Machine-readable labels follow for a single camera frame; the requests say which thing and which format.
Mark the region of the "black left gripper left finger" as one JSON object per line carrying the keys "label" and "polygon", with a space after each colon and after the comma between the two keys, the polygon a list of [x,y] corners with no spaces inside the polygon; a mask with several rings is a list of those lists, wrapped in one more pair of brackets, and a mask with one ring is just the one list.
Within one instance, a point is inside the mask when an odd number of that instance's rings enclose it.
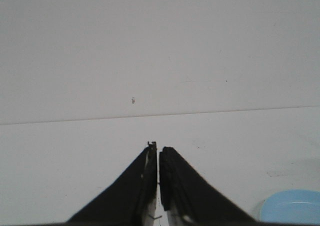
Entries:
{"label": "black left gripper left finger", "polygon": [[147,147],[69,223],[153,223],[158,185],[157,143]]}

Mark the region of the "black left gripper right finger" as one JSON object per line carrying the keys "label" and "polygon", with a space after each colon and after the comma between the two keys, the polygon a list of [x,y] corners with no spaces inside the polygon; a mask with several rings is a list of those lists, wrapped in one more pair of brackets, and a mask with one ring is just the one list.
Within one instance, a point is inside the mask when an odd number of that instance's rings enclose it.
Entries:
{"label": "black left gripper right finger", "polygon": [[256,222],[212,187],[173,147],[164,147],[159,153],[159,186],[170,223]]}

